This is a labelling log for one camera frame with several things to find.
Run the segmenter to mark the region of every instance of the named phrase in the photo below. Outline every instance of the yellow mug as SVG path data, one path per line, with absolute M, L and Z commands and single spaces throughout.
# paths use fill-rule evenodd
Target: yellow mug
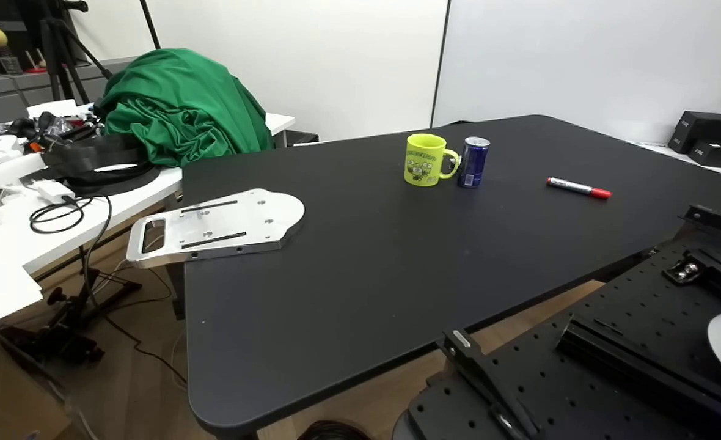
M 440 171 L 445 155 L 453 160 L 448 172 Z M 448 139 L 419 132 L 412 135 L 405 144 L 404 177 L 412 185 L 437 185 L 437 180 L 458 172 L 460 160 L 460 153 L 448 148 Z

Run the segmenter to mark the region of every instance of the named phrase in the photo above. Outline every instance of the green jacket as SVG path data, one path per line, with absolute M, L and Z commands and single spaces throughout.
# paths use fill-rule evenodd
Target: green jacket
M 97 102 L 108 132 L 134 135 L 159 166 L 272 148 L 265 110 L 220 62 L 162 49 L 110 77 Z

